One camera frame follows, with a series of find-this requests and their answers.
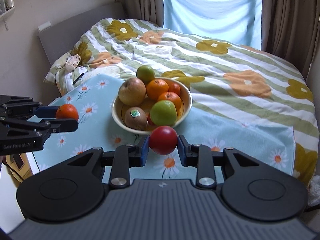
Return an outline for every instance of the fruit bowl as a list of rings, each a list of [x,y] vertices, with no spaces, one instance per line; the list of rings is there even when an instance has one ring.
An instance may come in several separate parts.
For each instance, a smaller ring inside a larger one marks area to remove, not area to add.
[[[172,125],[172,127],[174,128],[177,125],[179,125],[189,114],[189,112],[191,110],[191,106],[192,106],[192,96],[191,96],[191,93],[188,90],[188,88],[184,84],[180,83],[179,81],[173,80],[171,78],[165,78],[165,77],[160,77],[160,79],[163,79],[164,81],[166,81],[168,85],[171,85],[172,83],[176,83],[180,86],[180,90],[181,90],[180,97],[182,100],[182,106],[180,108],[180,111],[178,111],[177,121],[174,123],[174,125]],[[147,114],[147,113],[149,113],[150,108],[155,103],[156,103],[156,101],[152,101],[151,99],[149,99],[146,96],[143,103],[141,105],[139,105],[138,107],[143,109]],[[118,96],[116,97],[116,99],[112,103],[112,107],[111,107],[112,117],[121,128],[125,129],[128,132],[132,132],[134,134],[140,134],[140,135],[150,134],[156,128],[156,126],[151,126],[149,124],[147,125],[147,128],[145,131],[135,130],[135,129],[131,129],[131,128],[127,127],[124,124],[124,116],[125,116],[126,111],[129,108],[130,108],[130,106],[124,105],[120,101]]]

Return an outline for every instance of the wall shelf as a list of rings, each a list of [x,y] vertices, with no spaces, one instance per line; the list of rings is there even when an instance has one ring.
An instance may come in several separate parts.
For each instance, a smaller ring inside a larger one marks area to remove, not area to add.
[[[10,10],[6,11],[4,14],[1,14],[1,15],[0,15],[0,21],[4,21],[4,24],[5,24],[5,27],[7,28],[7,30],[9,30],[8,25],[7,25],[7,18],[8,18],[9,16],[11,16],[12,14],[14,14],[14,10],[15,10],[15,9],[16,9],[16,8],[13,7],[13,8],[11,8]]]

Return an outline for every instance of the gray ribbed panel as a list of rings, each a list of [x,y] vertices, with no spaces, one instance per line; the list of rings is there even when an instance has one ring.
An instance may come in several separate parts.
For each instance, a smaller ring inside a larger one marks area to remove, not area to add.
[[[316,234],[294,219],[274,225],[242,220],[224,208],[212,191],[189,180],[136,179],[112,191],[98,210],[66,224],[26,220],[13,240],[312,240]]]

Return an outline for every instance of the lime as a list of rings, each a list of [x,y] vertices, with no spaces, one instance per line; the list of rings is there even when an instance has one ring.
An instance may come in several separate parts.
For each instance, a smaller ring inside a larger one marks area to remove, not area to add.
[[[143,65],[137,70],[137,78],[141,79],[143,83],[148,84],[155,79],[155,71],[149,65]]]

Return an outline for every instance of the kiwi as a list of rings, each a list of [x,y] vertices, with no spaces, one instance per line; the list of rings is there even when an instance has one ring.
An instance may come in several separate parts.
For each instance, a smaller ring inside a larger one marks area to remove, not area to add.
[[[129,128],[144,131],[147,126],[147,115],[141,108],[134,106],[125,112],[124,122]]]

